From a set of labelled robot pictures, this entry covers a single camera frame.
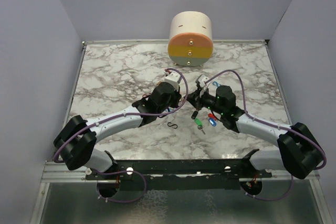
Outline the black tag key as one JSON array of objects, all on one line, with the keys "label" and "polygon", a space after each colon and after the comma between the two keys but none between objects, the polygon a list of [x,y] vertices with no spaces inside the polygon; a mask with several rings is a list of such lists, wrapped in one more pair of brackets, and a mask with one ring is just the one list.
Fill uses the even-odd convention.
[{"label": "black tag key", "polygon": [[198,115],[198,111],[194,111],[191,115],[191,119],[193,120],[196,119],[197,115]]}]

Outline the red tag key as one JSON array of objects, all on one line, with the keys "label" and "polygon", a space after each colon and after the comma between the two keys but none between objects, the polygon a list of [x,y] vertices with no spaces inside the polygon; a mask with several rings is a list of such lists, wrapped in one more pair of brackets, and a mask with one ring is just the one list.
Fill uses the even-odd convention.
[{"label": "red tag key", "polygon": [[213,120],[216,120],[216,117],[214,115],[212,115],[211,113],[208,114],[209,118],[212,118]]}]

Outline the black carabiner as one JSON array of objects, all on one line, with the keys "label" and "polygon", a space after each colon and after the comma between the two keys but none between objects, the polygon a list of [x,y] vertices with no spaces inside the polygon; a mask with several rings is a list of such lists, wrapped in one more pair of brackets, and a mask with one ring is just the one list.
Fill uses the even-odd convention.
[{"label": "black carabiner", "polygon": [[177,129],[178,128],[178,125],[175,124],[175,123],[172,123],[172,122],[168,122],[167,126],[173,128],[173,129]]}]

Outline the blue tag key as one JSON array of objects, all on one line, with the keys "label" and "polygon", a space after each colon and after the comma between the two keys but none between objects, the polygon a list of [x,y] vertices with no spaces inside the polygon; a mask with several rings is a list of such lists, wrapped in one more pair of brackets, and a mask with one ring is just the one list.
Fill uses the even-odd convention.
[{"label": "blue tag key", "polygon": [[211,126],[216,126],[217,125],[216,121],[213,118],[208,118],[208,121],[209,121]]}]

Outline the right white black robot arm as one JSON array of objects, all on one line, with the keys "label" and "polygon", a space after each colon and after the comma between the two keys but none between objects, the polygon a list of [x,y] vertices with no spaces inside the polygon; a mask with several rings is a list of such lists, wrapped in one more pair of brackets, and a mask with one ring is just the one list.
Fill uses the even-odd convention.
[{"label": "right white black robot arm", "polygon": [[216,94],[197,88],[187,96],[187,101],[196,109],[207,108],[219,114],[219,121],[228,130],[252,135],[275,147],[273,151],[256,151],[241,164],[246,177],[254,177],[263,169],[286,170],[298,179],[326,161],[325,153],[306,125],[276,124],[248,115],[236,104],[236,96],[229,86],[219,86]]}]

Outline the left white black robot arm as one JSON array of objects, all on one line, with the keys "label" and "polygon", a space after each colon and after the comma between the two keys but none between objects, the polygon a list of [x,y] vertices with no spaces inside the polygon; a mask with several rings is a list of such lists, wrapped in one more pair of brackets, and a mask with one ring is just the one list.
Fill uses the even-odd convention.
[{"label": "left white black robot arm", "polygon": [[94,146],[99,141],[150,124],[159,116],[168,115],[165,110],[177,109],[181,97],[178,83],[163,81],[150,95],[115,114],[86,120],[81,115],[76,115],[55,138],[56,153],[53,161],[65,163],[69,170],[85,166],[93,158]]}]

